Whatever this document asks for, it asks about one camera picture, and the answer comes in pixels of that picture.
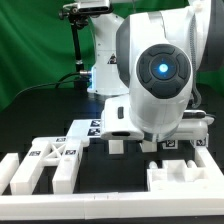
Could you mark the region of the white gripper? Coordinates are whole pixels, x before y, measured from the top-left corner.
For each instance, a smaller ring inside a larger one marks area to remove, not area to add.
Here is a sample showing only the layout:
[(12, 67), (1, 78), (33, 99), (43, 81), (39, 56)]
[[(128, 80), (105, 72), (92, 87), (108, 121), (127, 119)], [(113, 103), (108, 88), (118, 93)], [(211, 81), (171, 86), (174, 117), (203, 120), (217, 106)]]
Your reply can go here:
[(183, 118), (174, 131), (167, 134), (149, 134), (137, 127), (130, 119), (128, 102), (108, 99), (101, 114), (101, 134), (105, 140), (200, 140), (214, 122), (211, 115), (202, 110), (185, 110)]

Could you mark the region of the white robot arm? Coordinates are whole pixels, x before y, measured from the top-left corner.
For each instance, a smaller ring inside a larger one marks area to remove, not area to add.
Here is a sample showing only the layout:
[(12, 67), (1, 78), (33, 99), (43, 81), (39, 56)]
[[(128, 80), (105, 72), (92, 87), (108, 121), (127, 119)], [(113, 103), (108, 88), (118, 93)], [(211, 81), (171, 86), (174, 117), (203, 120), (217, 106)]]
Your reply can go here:
[(128, 16), (114, 48), (101, 51), (90, 87), (107, 97), (101, 138), (162, 142), (207, 134), (196, 73), (224, 64), (224, 0), (188, 2)]

